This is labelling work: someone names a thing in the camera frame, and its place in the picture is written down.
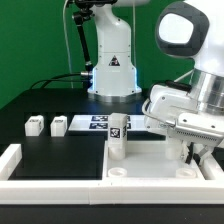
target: white block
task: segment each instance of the white block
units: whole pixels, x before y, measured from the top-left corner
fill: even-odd
[[[25,124],[26,136],[39,136],[44,129],[44,117],[41,115],[31,116]]]
[[[125,158],[127,145],[127,114],[113,113],[108,118],[109,157],[114,160]]]
[[[51,123],[51,136],[63,137],[66,133],[67,127],[68,127],[67,117],[65,116],[55,117]]]

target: table surface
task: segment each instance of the table surface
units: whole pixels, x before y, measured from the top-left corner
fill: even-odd
[[[23,160],[10,179],[101,179],[106,133],[67,132],[64,138],[51,138],[51,121],[59,115],[67,116],[69,123],[75,114],[109,115],[117,112],[140,115],[144,98],[114,104],[88,99],[82,89],[34,89],[23,92],[0,110],[0,153],[11,143],[21,143],[23,150]],[[26,137],[25,122],[31,115],[39,114],[44,116],[45,127],[48,128],[39,137]],[[163,140],[161,136],[147,132],[129,136],[129,140],[146,139]],[[74,163],[72,157],[79,159]],[[221,223],[224,220],[223,209],[224,205],[0,205],[0,220],[4,220],[4,224]]]

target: white plastic part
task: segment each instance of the white plastic part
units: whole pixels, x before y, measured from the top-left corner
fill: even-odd
[[[60,116],[55,117],[51,123],[51,136],[52,137],[63,137],[67,131],[67,117]]]
[[[21,145],[11,144],[0,157],[0,180],[8,180],[21,159]]]
[[[127,170],[121,167],[114,167],[108,170],[108,177],[127,177]]]
[[[176,177],[182,179],[195,179],[197,174],[193,169],[180,168],[176,170]]]
[[[44,117],[42,115],[31,116],[25,123],[26,136],[39,136],[44,129]]]
[[[160,23],[159,36],[169,43],[185,44],[190,40],[193,29],[194,26],[189,20],[170,13]]]
[[[98,63],[93,69],[90,94],[126,97],[141,92],[131,62],[131,28],[112,13],[112,6],[95,7]]]
[[[223,204],[224,172],[210,156],[201,170],[206,170],[205,180],[194,160],[190,169],[197,173],[194,179],[176,178],[175,171],[183,164],[166,160],[166,141],[128,142],[130,157],[124,161],[104,161],[106,168],[122,167],[128,177],[102,180],[58,181],[1,181],[0,204]]]
[[[114,6],[121,7],[121,6],[133,6],[133,5],[145,5],[149,3],[150,0],[118,0]]]
[[[182,144],[179,139],[167,137],[166,158],[170,160],[179,160],[182,154]]]
[[[108,118],[109,157],[114,160],[125,158],[127,145],[127,114],[113,113]]]

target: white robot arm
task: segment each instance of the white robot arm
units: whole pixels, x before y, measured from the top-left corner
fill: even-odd
[[[135,6],[149,0],[118,0],[114,6]],[[112,5],[93,8],[98,37],[98,63],[93,69],[90,98],[125,102],[141,92],[131,62],[131,28],[114,16]]]
[[[222,0],[188,0],[172,3],[161,14],[156,31],[159,48],[173,57],[194,59],[195,67],[187,91],[169,84],[151,89],[148,110],[143,107],[149,131],[224,148],[221,6]]]

